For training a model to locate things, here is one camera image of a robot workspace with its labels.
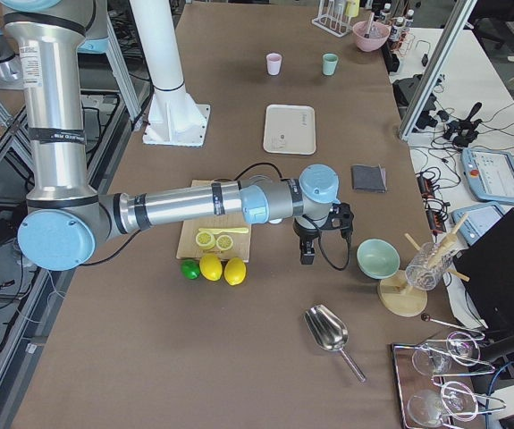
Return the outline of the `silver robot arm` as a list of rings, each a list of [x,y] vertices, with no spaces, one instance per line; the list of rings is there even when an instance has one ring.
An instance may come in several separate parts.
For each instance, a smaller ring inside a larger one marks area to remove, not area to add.
[[[300,260],[312,259],[324,230],[351,234],[352,214],[337,198],[337,173],[323,164],[297,179],[213,182],[131,196],[101,196],[88,182],[78,50],[105,44],[103,1],[6,1],[6,30],[20,49],[34,186],[17,238],[35,265],[67,271],[121,235],[159,224],[240,213],[250,224],[290,218]]]

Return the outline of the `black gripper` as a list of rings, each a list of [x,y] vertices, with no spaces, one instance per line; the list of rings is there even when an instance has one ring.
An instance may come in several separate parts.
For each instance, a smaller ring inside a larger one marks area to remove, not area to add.
[[[315,260],[314,239],[321,236],[324,225],[309,216],[296,217],[293,230],[299,237],[299,261],[302,265],[312,265]]]

